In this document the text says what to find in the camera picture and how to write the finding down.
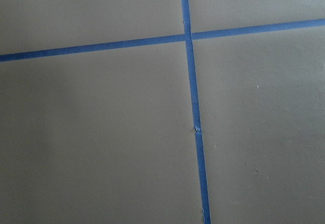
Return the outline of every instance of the blue line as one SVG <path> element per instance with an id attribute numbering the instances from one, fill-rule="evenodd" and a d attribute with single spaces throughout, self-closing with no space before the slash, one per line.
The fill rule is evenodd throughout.
<path id="1" fill-rule="evenodd" d="M 191 37 L 191 23 L 190 23 L 188 0 L 182 0 L 182 11 L 183 11 L 183 21 L 184 21 L 184 31 L 185 31 L 189 87 L 190 87 L 191 101 L 192 101 L 193 123 L 196 131 L 195 139 L 197 145 L 197 157 L 198 157 L 198 165 L 199 165 L 203 217 L 204 217 L 204 223 L 210 224 L 211 221 L 210 221 L 208 187 L 207 187 L 207 177 L 205 171 L 205 160 L 204 160 L 200 109 L 199 109 L 199 97 L 198 97 L 198 88 L 197 88 L 197 77 L 195 71 L 193 43 Z"/>
<path id="2" fill-rule="evenodd" d="M 268 24 L 268 25 L 260 25 L 260 26 L 239 27 L 239 28 L 199 32 L 199 33 L 193 33 L 192 38 L 193 40 L 201 40 L 201 39 L 218 38 L 218 37 L 235 36 L 235 35 L 246 35 L 246 34 L 263 33 L 263 32 L 271 32 L 271 31 L 279 31 L 279 30 L 287 30 L 287 29 L 296 29 L 296 28 L 318 27 L 324 25 L 325 25 L 325 19 L 315 19 L 315 20 L 306 20 L 306 21 L 298 21 L 298 22 L 285 22 L 285 23 Z"/>
<path id="3" fill-rule="evenodd" d="M 74 53 L 81 53 L 81 52 L 91 52 L 91 51 L 99 51 L 99 50 L 111 50 L 111 49 L 119 49 L 119 48 L 126 48 L 126 47 L 143 46 L 143 45 L 164 44 L 164 43 L 180 42 L 184 40 L 185 40 L 185 35 L 170 35 L 170 36 L 145 38 L 145 39 L 138 39 L 138 40 L 127 40 L 127 41 L 118 41 L 118 42 L 110 42 L 110 43 L 102 43 L 102 44 L 74 46 L 74 47 L 67 47 L 67 48 L 29 51 L 29 52 L 15 53 L 15 54 L 0 55 L 0 62 L 45 57 L 45 56 L 54 56 L 54 55 L 66 55 L 66 54 L 74 54 Z"/>

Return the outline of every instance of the gray floor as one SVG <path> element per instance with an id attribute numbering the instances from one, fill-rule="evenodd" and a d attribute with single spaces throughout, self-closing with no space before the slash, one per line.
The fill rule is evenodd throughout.
<path id="1" fill-rule="evenodd" d="M 189 7 L 192 32 L 325 18 Z M 183 33 L 181 0 L 0 0 L 0 57 Z M 193 42 L 212 224 L 324 222 L 324 41 Z M 0 223 L 203 223 L 185 42 L 1 62 L 0 93 Z"/>

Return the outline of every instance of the floor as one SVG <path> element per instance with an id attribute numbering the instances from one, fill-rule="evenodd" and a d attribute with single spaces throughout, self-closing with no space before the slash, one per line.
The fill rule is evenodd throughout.
<path id="1" fill-rule="evenodd" d="M 1 223 L 322 223 L 325 0 L 0 0 Z"/>

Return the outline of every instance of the gray surface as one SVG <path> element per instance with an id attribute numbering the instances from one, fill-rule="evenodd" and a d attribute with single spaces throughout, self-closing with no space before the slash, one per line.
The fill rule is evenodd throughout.
<path id="1" fill-rule="evenodd" d="M 183 33 L 180 0 L 0 3 L 0 54 Z"/>
<path id="2" fill-rule="evenodd" d="M 202 223 L 184 51 L 0 63 L 0 223 Z"/>
<path id="3" fill-rule="evenodd" d="M 189 0 L 192 31 L 325 17 L 325 0 Z"/>
<path id="4" fill-rule="evenodd" d="M 194 42 L 212 224 L 325 220 L 325 28 Z"/>

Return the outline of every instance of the blue tape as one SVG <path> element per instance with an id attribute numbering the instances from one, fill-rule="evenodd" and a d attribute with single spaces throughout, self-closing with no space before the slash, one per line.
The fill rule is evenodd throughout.
<path id="1" fill-rule="evenodd" d="M 199 165 L 203 216 L 204 216 L 204 223 L 210 224 L 211 221 L 210 221 L 209 197 L 208 197 L 207 177 L 205 171 L 205 160 L 204 160 L 200 109 L 199 109 L 199 97 L 198 97 L 197 77 L 195 71 L 193 43 L 191 37 L 191 23 L 190 23 L 188 0 L 182 0 L 182 11 L 183 11 L 183 21 L 184 21 L 184 31 L 185 31 L 189 86 L 190 86 L 190 94 L 191 94 L 191 101 L 192 101 L 193 123 L 196 131 L 195 139 L 197 145 L 197 157 L 198 157 L 198 165 Z"/>
<path id="2" fill-rule="evenodd" d="M 315 19 L 315 20 L 306 20 L 306 21 L 299 21 L 299 22 L 285 22 L 285 23 L 268 24 L 268 25 L 260 25 L 260 26 L 239 27 L 239 28 L 199 32 L 199 33 L 193 33 L 192 38 L 194 40 L 200 40 L 200 39 L 218 38 L 218 37 L 225 37 L 225 36 L 246 35 L 246 34 L 263 33 L 263 32 L 271 32 L 271 31 L 279 31 L 279 30 L 287 30 L 287 29 L 296 29 L 296 28 L 317 27 L 317 26 L 324 26 L 324 25 L 325 25 L 325 19 Z"/>
<path id="3" fill-rule="evenodd" d="M 74 46 L 74 47 L 67 47 L 67 48 L 30 51 L 30 52 L 0 55 L 0 62 L 45 57 L 45 56 L 54 56 L 54 55 L 66 55 L 66 54 L 74 54 L 74 53 L 81 53 L 81 52 L 91 52 L 91 51 L 99 51 L 99 50 L 111 50 L 111 49 L 143 46 L 143 45 L 164 44 L 164 43 L 180 42 L 184 40 L 185 40 L 185 35 L 170 35 L 170 36 L 162 36 L 162 37 L 146 38 L 146 39 L 138 39 L 138 40 L 127 40 L 127 41 L 118 41 L 118 42 L 110 42 L 110 43 L 102 43 L 102 44 L 94 44 L 94 45 L 82 45 L 82 46 Z"/>

